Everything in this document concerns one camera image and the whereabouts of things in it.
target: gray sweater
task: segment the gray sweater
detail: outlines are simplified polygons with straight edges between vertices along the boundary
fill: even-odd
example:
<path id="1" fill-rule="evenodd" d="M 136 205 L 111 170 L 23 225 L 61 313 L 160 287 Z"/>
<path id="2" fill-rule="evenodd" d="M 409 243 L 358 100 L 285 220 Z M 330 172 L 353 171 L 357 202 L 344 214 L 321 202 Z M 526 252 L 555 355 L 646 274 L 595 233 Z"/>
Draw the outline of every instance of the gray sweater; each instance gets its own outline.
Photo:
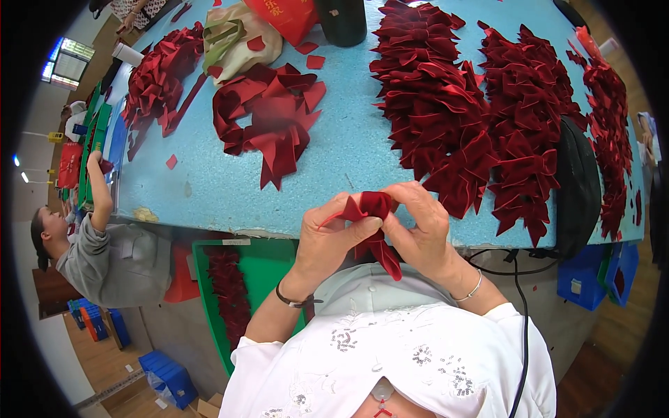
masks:
<path id="1" fill-rule="evenodd" d="M 159 303 L 172 282 L 170 244 L 133 224 L 107 225 L 99 232 L 88 214 L 56 269 L 91 303 L 105 308 Z"/>

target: light blue work table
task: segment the light blue work table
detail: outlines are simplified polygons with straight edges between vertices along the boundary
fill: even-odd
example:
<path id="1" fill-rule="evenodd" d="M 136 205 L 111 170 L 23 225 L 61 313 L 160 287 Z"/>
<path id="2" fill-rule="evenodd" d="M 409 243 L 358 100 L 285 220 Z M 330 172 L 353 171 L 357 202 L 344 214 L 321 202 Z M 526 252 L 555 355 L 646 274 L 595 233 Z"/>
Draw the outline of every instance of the light blue work table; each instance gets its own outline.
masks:
<path id="1" fill-rule="evenodd" d="M 223 7 L 233 3 L 223 0 Z M 262 154 L 259 151 L 245 152 L 241 156 L 223 153 L 223 143 L 218 139 L 212 124 L 211 98 L 215 88 L 211 78 L 195 97 L 178 129 L 167 138 L 161 136 L 160 127 L 154 123 L 147 139 L 132 162 L 127 161 L 127 141 L 124 143 L 121 176 L 117 180 L 117 215 L 133 217 L 133 210 L 149 208 L 159 223 L 235 231 L 259 236 L 298 237 L 302 214 L 311 207 L 322 205 L 340 191 L 356 193 L 378 190 L 384 186 L 413 179 L 413 171 L 399 166 L 398 150 L 391 150 L 390 122 L 381 111 L 372 106 L 378 103 L 380 83 L 371 78 L 369 62 L 379 54 L 369 51 L 377 45 L 377 37 L 371 32 L 379 27 L 382 14 L 378 7 L 382 0 L 366 0 L 367 27 L 370 32 L 363 43 L 350 48 L 330 45 L 317 25 L 305 41 L 320 45 L 312 54 L 326 58 L 323 69 L 307 70 L 306 56 L 298 53 L 287 42 L 281 56 L 272 66 L 289 62 L 302 73 L 315 72 L 325 81 L 327 93 L 318 105 L 323 109 L 316 124 L 309 130 L 311 142 L 297 163 L 297 173 L 283 178 L 282 190 L 272 184 L 260 190 Z M 134 46 L 144 49 L 154 45 L 165 34 L 185 26 L 192 27 L 196 21 L 204 22 L 211 8 L 210 0 L 194 0 L 193 7 L 176 23 L 171 23 L 176 8 L 166 18 L 147 31 Z M 583 85 L 583 70 L 567 59 L 568 37 L 573 37 L 573 28 L 553 5 L 551 0 L 435 0 L 432 4 L 447 13 L 455 13 L 466 21 L 457 30 L 460 58 L 471 60 L 479 74 L 482 68 L 476 65 L 485 59 L 479 48 L 484 32 L 476 25 L 481 20 L 497 29 L 511 41 L 517 41 L 521 23 L 535 35 L 551 42 L 557 56 L 564 63 L 574 89 L 572 99 L 582 111 L 591 112 Z M 198 67 L 184 81 L 182 100 L 200 75 Z M 121 109 L 118 97 L 127 93 L 128 68 L 119 71 L 113 86 L 116 102 L 115 114 Z M 249 118 L 238 120 L 247 125 Z M 636 138 L 629 121 L 630 142 L 634 161 L 632 163 L 633 189 L 628 191 L 628 200 L 634 199 L 642 186 L 642 172 Z M 178 163 L 169 170 L 165 162 L 175 154 Z M 499 221 L 491 214 L 494 195 L 486 190 L 478 215 L 473 208 L 464 219 L 451 218 L 450 239 L 454 245 L 531 247 L 522 219 L 516 225 L 496 237 Z M 626 214 L 621 223 L 623 240 L 639 240 L 644 234 L 644 219 L 640 226 L 632 223 L 636 208 L 626 205 Z M 555 205 L 549 200 L 551 224 L 548 234 L 539 241 L 540 247 L 555 244 Z M 401 207 L 397 212 L 406 226 L 413 226 L 413 219 Z M 598 225 L 589 243 L 610 242 L 601 237 Z"/>

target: velvet bow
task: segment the velvet bow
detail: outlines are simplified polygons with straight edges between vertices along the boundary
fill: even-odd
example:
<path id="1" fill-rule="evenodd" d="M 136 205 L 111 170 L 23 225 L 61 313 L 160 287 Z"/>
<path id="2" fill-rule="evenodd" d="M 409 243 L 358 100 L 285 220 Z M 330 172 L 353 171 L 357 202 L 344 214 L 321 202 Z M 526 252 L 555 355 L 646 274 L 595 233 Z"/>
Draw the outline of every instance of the velvet bow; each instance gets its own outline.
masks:
<path id="1" fill-rule="evenodd" d="M 195 22 L 193 29 L 185 27 L 168 33 L 153 51 L 145 52 L 140 65 L 130 73 L 126 106 L 121 116 L 126 127 L 139 134 L 135 140 L 130 136 L 129 161 L 154 119 L 163 127 L 163 137 L 176 129 L 183 115 L 181 110 L 177 111 L 183 93 L 181 81 L 193 72 L 204 51 L 202 33 L 200 22 Z"/>
<path id="2" fill-rule="evenodd" d="M 632 147 L 627 132 L 627 92 L 625 84 L 609 64 L 591 58 L 588 65 L 578 50 L 574 50 L 577 54 L 567 51 L 567 55 L 585 70 L 583 83 L 592 93 L 592 96 L 587 95 L 592 113 L 586 117 L 590 133 L 595 139 L 593 148 L 597 165 L 604 180 L 601 236 L 610 235 L 611 240 L 615 241 L 619 237 L 628 195 L 624 173 L 627 172 L 628 176 L 632 174 Z"/>
<path id="3" fill-rule="evenodd" d="M 488 133 L 500 161 L 493 170 L 495 193 L 492 214 L 500 220 L 497 235 L 523 218 L 533 246 L 546 235 L 546 201 L 555 179 L 560 115 L 585 131 L 587 119 L 572 102 L 573 89 L 565 66 L 551 44 L 520 26 L 519 42 L 508 41 L 482 22 L 481 52 L 487 60 L 486 91 L 490 99 Z"/>
<path id="4" fill-rule="evenodd" d="M 325 95 L 316 74 L 301 74 L 290 64 L 272 69 L 262 64 L 226 82 L 214 94 L 213 125 L 225 143 L 223 151 L 239 155 L 259 149 L 263 155 L 260 188 L 270 181 L 281 189 L 281 178 L 297 171 L 297 160 L 309 143 L 309 129 Z M 240 128 L 235 118 L 253 112 L 251 124 Z"/>
<path id="5" fill-rule="evenodd" d="M 344 210 L 330 216 L 318 227 L 322 227 L 332 219 L 345 219 L 351 222 L 357 222 L 368 216 L 374 216 L 385 220 L 391 210 L 392 199 L 387 193 L 380 191 L 363 191 L 360 194 L 360 205 L 355 203 L 351 196 L 346 201 Z M 380 229 L 371 237 L 355 246 L 355 258 L 360 258 L 369 250 L 383 266 L 386 272 L 396 281 L 402 279 L 402 271 L 399 268 L 399 261 L 395 254 L 385 243 L 385 235 Z"/>
<path id="6" fill-rule="evenodd" d="M 369 64 L 381 81 L 375 106 L 392 123 L 401 149 L 400 165 L 440 195 L 449 213 L 463 218 L 473 205 L 478 212 L 490 169 L 497 157 L 486 134 L 490 105 L 470 62 L 454 64 L 458 50 L 453 30 L 465 22 L 426 3 L 408 7 L 388 0 L 379 9 L 385 17 L 373 33 L 380 60 Z"/>
<path id="7" fill-rule="evenodd" d="M 234 249 L 220 246 L 205 247 L 205 254 L 209 257 L 207 273 L 218 298 L 219 315 L 225 322 L 225 335 L 232 351 L 237 348 L 251 320 L 244 273 L 237 268 L 240 257 Z"/>

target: green bag handle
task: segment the green bag handle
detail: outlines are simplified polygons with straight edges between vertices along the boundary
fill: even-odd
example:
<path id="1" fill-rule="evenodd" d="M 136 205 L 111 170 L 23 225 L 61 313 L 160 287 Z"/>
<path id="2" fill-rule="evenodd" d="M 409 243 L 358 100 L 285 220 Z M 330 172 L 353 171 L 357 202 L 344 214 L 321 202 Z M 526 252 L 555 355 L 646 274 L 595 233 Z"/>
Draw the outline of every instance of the green bag handle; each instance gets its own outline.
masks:
<path id="1" fill-rule="evenodd" d="M 207 38 L 207 36 L 211 35 L 211 27 L 225 25 L 226 23 L 232 23 L 235 26 L 231 27 L 220 35 Z M 218 62 L 223 57 L 225 52 L 232 45 L 237 43 L 243 36 L 245 36 L 246 30 L 244 30 L 244 23 L 241 21 L 241 19 L 226 20 L 222 23 L 207 22 L 205 24 L 205 31 L 203 32 L 204 42 L 214 44 L 225 38 L 229 38 L 226 42 L 221 42 L 221 45 L 212 48 L 205 53 L 205 60 L 202 63 L 202 70 L 207 73 L 207 68 L 216 64 L 216 62 Z"/>

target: woman in gray sweater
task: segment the woman in gray sweater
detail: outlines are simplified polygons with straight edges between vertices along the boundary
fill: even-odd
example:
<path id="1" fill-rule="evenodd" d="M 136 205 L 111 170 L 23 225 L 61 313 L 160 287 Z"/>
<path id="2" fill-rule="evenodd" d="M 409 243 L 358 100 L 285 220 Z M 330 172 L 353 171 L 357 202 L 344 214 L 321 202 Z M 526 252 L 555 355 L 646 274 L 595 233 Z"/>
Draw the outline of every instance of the woman in gray sweater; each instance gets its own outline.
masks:
<path id="1" fill-rule="evenodd" d="M 30 227 L 38 266 L 49 260 L 81 295 L 105 308 L 159 303 L 171 284 L 170 241 L 138 225 L 107 225 L 112 198 L 100 170 L 100 151 L 86 162 L 93 194 L 92 213 L 82 221 L 77 238 L 68 241 L 68 224 L 48 207 L 37 210 Z"/>

